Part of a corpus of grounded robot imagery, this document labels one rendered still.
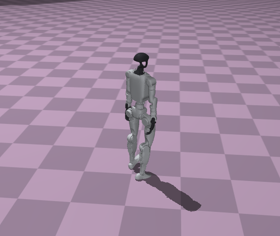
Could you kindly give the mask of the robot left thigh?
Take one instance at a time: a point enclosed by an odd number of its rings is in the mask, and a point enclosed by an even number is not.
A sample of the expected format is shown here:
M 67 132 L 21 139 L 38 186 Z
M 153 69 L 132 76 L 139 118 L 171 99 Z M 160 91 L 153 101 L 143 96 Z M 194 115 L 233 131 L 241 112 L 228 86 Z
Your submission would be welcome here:
M 139 129 L 139 119 L 136 119 L 134 116 L 132 116 L 132 107 L 130 107 L 128 110 L 126 110 L 126 115 L 129 117 L 129 126 L 131 130 L 131 134 L 128 137 L 128 141 L 130 143 L 135 143 L 137 141 L 137 134 Z

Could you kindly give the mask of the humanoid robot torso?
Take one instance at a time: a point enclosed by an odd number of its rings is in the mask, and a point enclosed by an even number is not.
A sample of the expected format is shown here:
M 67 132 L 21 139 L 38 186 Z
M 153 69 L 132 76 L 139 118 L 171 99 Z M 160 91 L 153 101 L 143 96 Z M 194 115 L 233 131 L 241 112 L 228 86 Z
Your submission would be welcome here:
M 150 75 L 147 72 L 143 75 L 134 74 L 136 70 L 136 68 L 132 70 L 129 75 L 130 94 L 132 100 L 136 101 L 135 106 L 132 106 L 131 114 L 136 119 L 142 120 L 142 114 L 147 112 L 147 108 L 144 107 L 144 104 L 145 101 L 149 99 L 146 77 Z

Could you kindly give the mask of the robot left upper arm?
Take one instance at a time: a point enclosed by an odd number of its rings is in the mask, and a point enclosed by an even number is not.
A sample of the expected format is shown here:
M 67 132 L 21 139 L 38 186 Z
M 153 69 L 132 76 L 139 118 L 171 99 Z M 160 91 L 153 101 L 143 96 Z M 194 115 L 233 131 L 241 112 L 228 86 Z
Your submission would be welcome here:
M 130 75 L 130 72 L 131 72 L 132 70 L 133 70 L 133 69 L 128 70 L 128 71 L 126 71 L 126 73 L 125 73 L 125 75 L 126 75 L 126 91 L 127 91 L 127 92 L 130 92 L 129 75 Z

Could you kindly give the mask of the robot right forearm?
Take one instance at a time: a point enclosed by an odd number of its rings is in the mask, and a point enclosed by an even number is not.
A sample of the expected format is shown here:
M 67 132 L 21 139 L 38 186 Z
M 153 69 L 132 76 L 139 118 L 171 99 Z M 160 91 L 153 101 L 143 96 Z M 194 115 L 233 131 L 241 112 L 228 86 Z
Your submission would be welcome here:
M 155 118 L 155 121 L 157 120 L 156 108 L 157 108 L 157 98 L 154 98 L 153 104 L 150 105 L 150 113 L 151 113 L 151 119 Z

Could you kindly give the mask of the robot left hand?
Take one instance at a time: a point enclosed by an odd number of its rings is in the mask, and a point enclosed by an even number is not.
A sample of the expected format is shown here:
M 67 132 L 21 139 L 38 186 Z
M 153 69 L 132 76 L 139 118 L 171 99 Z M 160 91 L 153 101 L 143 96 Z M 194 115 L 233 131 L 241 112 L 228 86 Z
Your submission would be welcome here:
M 126 110 L 128 110 L 130 107 L 128 107 L 128 104 L 126 103 L 125 104 L 125 108 L 126 108 Z M 125 113 L 125 119 L 127 120 L 127 121 L 130 121 L 129 120 L 129 117 L 126 115 L 126 113 Z

